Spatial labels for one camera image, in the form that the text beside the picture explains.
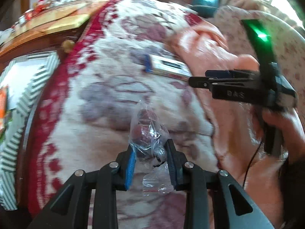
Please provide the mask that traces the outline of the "person's right hand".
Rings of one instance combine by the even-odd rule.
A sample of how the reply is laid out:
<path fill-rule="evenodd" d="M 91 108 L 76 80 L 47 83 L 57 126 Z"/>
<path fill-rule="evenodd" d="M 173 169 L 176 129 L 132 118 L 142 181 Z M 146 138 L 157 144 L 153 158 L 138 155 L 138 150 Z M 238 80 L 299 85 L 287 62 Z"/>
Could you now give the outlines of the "person's right hand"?
<path fill-rule="evenodd" d="M 238 56 L 235 69 L 245 69 L 258 71 L 259 64 L 253 56 L 240 55 Z M 261 139 L 264 135 L 263 126 L 260 125 L 257 109 L 254 106 L 248 107 L 250 110 L 247 112 L 252 118 L 252 127 L 255 131 L 257 139 Z M 304 171 L 304 130 L 297 114 L 296 109 L 290 109 L 286 112 L 272 112 L 269 109 L 262 111 L 263 121 L 270 126 L 275 126 L 280 129 L 284 137 L 284 147 L 288 150 L 289 169 L 296 170 L 297 168 Z M 246 170 L 246 160 L 250 160 L 250 155 L 254 151 L 254 146 L 241 146 L 236 147 L 236 156 L 232 156 L 232 168 Z"/>

